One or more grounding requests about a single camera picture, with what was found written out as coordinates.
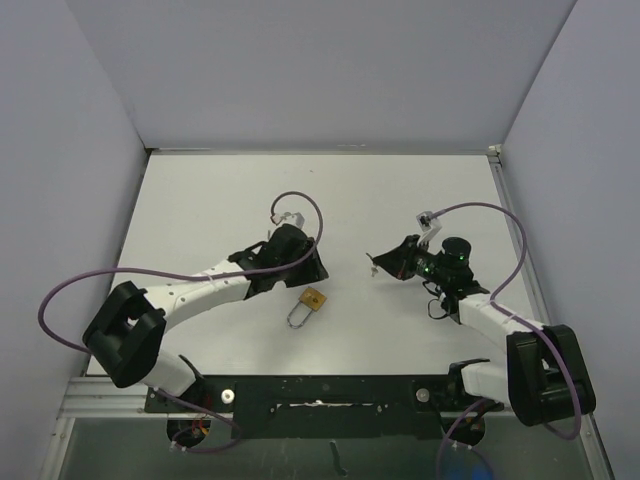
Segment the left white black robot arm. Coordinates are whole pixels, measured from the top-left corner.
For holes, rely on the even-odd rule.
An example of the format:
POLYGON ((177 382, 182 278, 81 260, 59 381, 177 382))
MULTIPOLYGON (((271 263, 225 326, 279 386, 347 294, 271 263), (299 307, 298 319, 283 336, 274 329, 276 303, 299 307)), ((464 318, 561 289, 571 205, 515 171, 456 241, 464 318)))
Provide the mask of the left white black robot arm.
POLYGON ((185 356, 161 348, 165 333, 220 305, 266 293, 278 282, 293 288, 329 277, 315 239, 292 224, 199 275, 201 281, 147 288, 126 281, 109 294, 82 340, 116 387, 141 383, 167 392, 180 410, 195 409, 204 395, 201 375, 185 356))

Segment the large brass padlock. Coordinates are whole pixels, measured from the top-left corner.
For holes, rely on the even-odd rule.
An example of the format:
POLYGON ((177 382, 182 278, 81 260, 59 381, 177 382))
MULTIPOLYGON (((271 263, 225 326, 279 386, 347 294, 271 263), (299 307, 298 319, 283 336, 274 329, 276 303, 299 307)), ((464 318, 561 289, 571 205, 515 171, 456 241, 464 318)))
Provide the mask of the large brass padlock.
POLYGON ((286 316, 286 324, 290 329, 298 330, 326 303, 327 296, 319 290, 307 287, 298 297, 297 302, 286 316))

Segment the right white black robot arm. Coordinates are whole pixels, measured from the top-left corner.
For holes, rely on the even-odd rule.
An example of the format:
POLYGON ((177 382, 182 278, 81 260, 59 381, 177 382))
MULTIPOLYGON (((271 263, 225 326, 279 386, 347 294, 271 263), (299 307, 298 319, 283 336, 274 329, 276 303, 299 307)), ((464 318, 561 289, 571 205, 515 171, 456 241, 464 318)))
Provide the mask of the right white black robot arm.
POLYGON ((443 313, 481 333, 506 356, 494 363, 477 358, 453 363, 445 384, 448 402, 469 408, 480 397, 509 407, 526 426, 592 413, 596 396, 575 332, 522 319, 492 304, 470 267, 470 243, 449 237, 433 254, 410 235, 396 248, 373 257, 374 268, 406 281, 432 285, 443 313))

